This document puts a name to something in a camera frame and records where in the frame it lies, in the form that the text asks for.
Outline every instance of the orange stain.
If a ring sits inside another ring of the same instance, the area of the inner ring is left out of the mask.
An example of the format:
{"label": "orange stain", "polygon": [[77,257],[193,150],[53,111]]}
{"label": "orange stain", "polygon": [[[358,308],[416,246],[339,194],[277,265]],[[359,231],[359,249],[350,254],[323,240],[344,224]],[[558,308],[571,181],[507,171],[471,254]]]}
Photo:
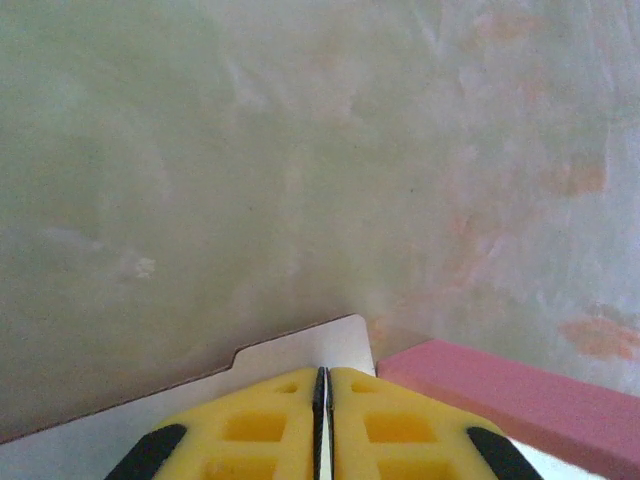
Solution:
{"label": "orange stain", "polygon": [[515,222],[507,226],[490,214],[479,211],[455,213],[449,228],[456,241],[443,265],[442,273],[448,279],[444,289],[462,289],[472,284],[477,272],[489,263],[496,246],[505,235],[520,231],[531,218],[530,214],[523,215],[523,219],[526,219],[523,225]]}
{"label": "orange stain", "polygon": [[578,352],[601,360],[634,360],[640,348],[640,332],[601,316],[583,315],[559,327]]}
{"label": "orange stain", "polygon": [[607,185],[607,168],[596,159],[573,158],[560,168],[540,176],[542,187],[557,195],[577,197],[603,192]]}
{"label": "orange stain", "polygon": [[509,42],[538,30],[540,17],[526,13],[484,13],[474,22],[476,35],[492,42]]}
{"label": "orange stain", "polygon": [[534,107],[549,94],[550,81],[541,67],[535,68],[524,76],[518,84],[524,103],[528,107]]}
{"label": "orange stain", "polygon": [[386,320],[387,318],[385,316],[378,316],[368,322],[369,342],[374,349],[384,344],[389,336],[387,326],[384,323]]}

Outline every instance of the pink block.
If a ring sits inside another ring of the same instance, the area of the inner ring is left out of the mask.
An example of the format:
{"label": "pink block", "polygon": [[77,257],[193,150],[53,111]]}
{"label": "pink block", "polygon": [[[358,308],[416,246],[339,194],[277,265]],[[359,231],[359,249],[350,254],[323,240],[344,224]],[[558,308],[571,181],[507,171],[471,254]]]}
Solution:
{"label": "pink block", "polygon": [[378,376],[586,470],[640,479],[640,398],[440,340],[381,360]]}

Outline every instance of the square hole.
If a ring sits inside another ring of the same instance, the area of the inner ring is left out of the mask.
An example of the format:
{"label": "square hole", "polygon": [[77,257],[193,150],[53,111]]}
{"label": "square hole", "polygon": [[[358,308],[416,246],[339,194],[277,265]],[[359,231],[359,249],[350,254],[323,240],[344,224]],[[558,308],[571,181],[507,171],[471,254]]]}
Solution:
{"label": "square hole", "polygon": [[371,443],[437,441],[427,421],[410,413],[371,413],[365,417],[364,424]]}
{"label": "square hole", "polygon": [[202,480],[272,480],[275,471],[272,458],[227,458],[209,462]]}
{"label": "square hole", "polygon": [[278,393],[296,393],[298,391],[298,385],[294,382],[286,383],[276,388]]}
{"label": "square hole", "polygon": [[353,393],[375,393],[376,389],[366,383],[356,381],[351,384],[351,391]]}
{"label": "square hole", "polygon": [[247,412],[228,420],[223,440],[235,442],[279,442],[287,416],[280,413]]}
{"label": "square hole", "polygon": [[380,480],[459,480],[447,462],[390,459],[378,462]]}

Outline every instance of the yellow plastic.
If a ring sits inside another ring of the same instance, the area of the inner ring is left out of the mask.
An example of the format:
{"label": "yellow plastic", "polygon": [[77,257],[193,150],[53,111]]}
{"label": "yellow plastic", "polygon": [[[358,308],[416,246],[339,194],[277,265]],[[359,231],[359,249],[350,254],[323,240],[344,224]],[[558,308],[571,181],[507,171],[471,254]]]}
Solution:
{"label": "yellow plastic", "polygon": [[311,398],[317,369],[307,368],[166,419],[187,433],[154,480],[302,480],[312,475]]}
{"label": "yellow plastic", "polygon": [[[187,433],[154,480],[310,480],[317,369],[165,420]],[[491,422],[351,368],[331,370],[336,480],[495,480],[466,434]]]}
{"label": "yellow plastic", "polygon": [[495,480],[466,434],[494,424],[351,368],[331,370],[336,480]]}

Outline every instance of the white surface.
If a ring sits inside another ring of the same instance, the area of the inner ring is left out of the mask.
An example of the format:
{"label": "white surface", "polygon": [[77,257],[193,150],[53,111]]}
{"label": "white surface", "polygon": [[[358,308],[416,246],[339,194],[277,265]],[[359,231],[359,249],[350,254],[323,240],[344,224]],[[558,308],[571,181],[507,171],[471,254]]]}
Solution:
{"label": "white surface", "polygon": [[308,366],[352,367],[375,375],[364,319],[352,315],[249,347],[238,353],[231,370],[0,445],[0,479],[103,479],[167,416]]}
{"label": "white surface", "polygon": [[599,480],[604,479],[595,473],[589,473],[580,467],[563,462],[559,458],[541,452],[524,443],[510,439],[518,447],[531,465],[538,471],[544,480]]}

